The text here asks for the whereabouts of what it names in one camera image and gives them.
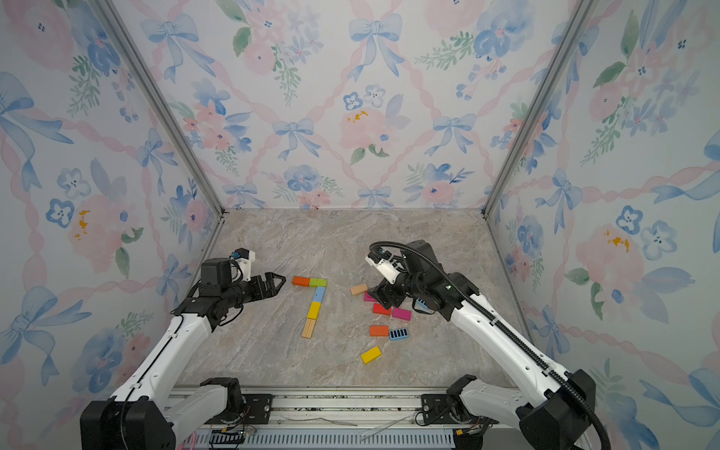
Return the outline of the tan wooden block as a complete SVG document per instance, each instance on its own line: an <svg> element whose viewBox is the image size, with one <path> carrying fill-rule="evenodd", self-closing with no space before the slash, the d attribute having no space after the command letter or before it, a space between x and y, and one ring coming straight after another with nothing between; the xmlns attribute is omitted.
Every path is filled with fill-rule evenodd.
<svg viewBox="0 0 720 450"><path fill-rule="evenodd" d="M351 288L350 292L352 296L363 296L369 290L369 286L365 283L356 285Z"/></svg>

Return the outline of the green block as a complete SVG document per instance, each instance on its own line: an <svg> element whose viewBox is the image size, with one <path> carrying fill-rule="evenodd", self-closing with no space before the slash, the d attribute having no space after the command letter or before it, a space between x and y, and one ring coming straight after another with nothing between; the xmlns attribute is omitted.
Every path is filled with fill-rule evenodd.
<svg viewBox="0 0 720 450"><path fill-rule="evenodd" d="M317 279L316 277L312 277L309 280L309 287L318 288L318 287L326 287L326 286L327 286L326 279Z"/></svg>

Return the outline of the light blue block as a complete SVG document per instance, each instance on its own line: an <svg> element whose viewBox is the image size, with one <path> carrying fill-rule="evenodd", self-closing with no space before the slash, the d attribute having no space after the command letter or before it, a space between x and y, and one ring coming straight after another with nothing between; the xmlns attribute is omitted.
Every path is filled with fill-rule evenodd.
<svg viewBox="0 0 720 450"><path fill-rule="evenodd" d="M313 296L313 302L322 304L324 301L324 295L326 294L326 287L319 286L316 288L315 294Z"/></svg>

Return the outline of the striped natural wood block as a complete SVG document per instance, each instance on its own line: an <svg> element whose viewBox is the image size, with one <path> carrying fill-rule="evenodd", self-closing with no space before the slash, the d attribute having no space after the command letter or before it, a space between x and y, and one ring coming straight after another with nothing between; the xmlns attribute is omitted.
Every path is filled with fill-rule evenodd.
<svg viewBox="0 0 720 450"><path fill-rule="evenodd" d="M316 324L316 319L307 319L301 337L303 339L312 339Z"/></svg>

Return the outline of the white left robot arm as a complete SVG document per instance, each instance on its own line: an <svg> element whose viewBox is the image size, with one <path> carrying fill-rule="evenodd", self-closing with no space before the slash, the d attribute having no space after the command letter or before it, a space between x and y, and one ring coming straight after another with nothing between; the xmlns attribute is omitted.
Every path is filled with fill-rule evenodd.
<svg viewBox="0 0 720 450"><path fill-rule="evenodd" d="M251 406L235 378L211 378L174 406L168 400L193 354L248 303L277 296L287 282L273 272L252 275L255 254L204 261L200 279L172 311L160 342L108 399L92 401L80 418L84 449L174 449L210 421L243 426Z"/></svg>

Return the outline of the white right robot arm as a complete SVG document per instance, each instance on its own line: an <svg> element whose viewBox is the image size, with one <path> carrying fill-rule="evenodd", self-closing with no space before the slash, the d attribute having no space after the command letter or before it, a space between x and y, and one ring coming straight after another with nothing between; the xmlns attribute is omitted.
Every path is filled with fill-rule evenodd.
<svg viewBox="0 0 720 450"><path fill-rule="evenodd" d="M538 350L468 277L446 272L428 242L375 242L366 261L384 278L369 290L383 308L407 299L422 301L478 342L516 385L501 388L465 375L446 390L439 412L423 413L422 426L445 417L465 427L478 425L478 433L484 434L490 426L504 424L520 431L534 449L576 449L586 431L594 429L601 448L611 448L607 428L596 414L594 379L582 369L568 371Z"/></svg>

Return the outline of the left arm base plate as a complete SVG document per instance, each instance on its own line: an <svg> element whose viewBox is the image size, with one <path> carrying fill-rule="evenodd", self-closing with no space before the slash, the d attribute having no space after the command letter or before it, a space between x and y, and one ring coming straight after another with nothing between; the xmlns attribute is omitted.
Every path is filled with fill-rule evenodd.
<svg viewBox="0 0 720 450"><path fill-rule="evenodd" d="M240 423L268 425L275 397L271 394L244 394L241 396Z"/></svg>

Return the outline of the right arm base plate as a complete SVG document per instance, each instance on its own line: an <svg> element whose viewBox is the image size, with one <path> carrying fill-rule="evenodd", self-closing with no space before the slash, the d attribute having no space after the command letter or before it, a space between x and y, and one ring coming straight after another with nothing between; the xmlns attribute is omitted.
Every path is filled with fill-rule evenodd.
<svg viewBox="0 0 720 450"><path fill-rule="evenodd" d="M461 405L458 397L446 394L423 394L420 396L420 402L420 410L415 421L421 427L450 425L460 428L472 428L485 424L490 426L497 424L497 421L485 416L470 414Z"/></svg>

